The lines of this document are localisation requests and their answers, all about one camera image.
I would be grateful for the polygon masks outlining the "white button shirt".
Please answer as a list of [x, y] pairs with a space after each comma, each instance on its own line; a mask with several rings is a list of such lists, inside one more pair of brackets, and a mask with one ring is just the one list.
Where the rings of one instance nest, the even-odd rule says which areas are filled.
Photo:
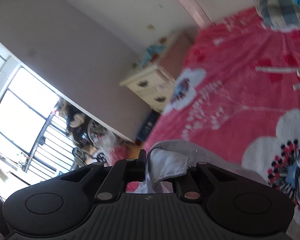
[[189, 167], [195, 167], [200, 161], [268, 185], [257, 172], [246, 170], [239, 164], [230, 163], [194, 143], [184, 140], [166, 140], [157, 142], [148, 151], [145, 180], [138, 185], [134, 193], [171, 193], [172, 187], [168, 186], [164, 180], [185, 175]]

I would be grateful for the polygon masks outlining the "red plastic bag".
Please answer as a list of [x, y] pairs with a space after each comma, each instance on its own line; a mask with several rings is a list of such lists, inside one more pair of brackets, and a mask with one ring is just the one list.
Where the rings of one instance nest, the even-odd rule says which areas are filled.
[[126, 145], [116, 145], [107, 154], [107, 162], [110, 166], [113, 166], [117, 161], [127, 159], [130, 156], [130, 148]]

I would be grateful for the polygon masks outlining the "black wheelchair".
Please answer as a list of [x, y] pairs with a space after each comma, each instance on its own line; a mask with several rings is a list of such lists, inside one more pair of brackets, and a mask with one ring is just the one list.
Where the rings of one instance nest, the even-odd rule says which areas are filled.
[[114, 133], [67, 101], [60, 104], [58, 114], [66, 120], [66, 135], [75, 146], [72, 154], [76, 163], [80, 167], [96, 162], [109, 166]]

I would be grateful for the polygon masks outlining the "blue water bottle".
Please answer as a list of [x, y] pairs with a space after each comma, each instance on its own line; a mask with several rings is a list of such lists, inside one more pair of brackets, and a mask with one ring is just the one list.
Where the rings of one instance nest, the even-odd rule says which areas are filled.
[[151, 113], [147, 116], [146, 120], [139, 129], [136, 136], [136, 141], [144, 142], [147, 139], [159, 117], [159, 112], [151, 111]]

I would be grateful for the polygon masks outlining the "red floral bed blanket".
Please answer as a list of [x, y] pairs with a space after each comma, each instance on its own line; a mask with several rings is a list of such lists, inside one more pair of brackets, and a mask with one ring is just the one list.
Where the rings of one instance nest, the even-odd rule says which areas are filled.
[[199, 32], [145, 142], [181, 139], [259, 173], [300, 211], [300, 29], [264, 27], [255, 9]]

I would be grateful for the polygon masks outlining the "cream bedside nightstand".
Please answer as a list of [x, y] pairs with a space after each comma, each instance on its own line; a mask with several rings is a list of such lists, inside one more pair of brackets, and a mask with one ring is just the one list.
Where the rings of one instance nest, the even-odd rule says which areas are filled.
[[161, 38], [156, 46], [164, 47], [145, 65], [138, 59], [119, 85], [127, 87], [154, 111], [162, 112], [172, 96], [191, 42], [178, 32]]

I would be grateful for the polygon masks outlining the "blue cloth on nightstand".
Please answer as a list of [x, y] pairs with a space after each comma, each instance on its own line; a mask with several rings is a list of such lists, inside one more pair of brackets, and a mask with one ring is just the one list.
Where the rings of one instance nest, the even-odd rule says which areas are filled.
[[146, 66], [149, 63], [153, 63], [158, 57], [161, 52], [166, 49], [165, 45], [151, 45], [146, 49], [146, 52], [141, 58], [140, 65]]

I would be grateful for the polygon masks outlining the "plaid pillow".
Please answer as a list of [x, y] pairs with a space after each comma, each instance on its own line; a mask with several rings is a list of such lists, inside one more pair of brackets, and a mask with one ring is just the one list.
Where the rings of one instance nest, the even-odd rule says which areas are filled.
[[300, 7], [292, 0], [254, 0], [263, 25], [271, 29], [300, 28]]

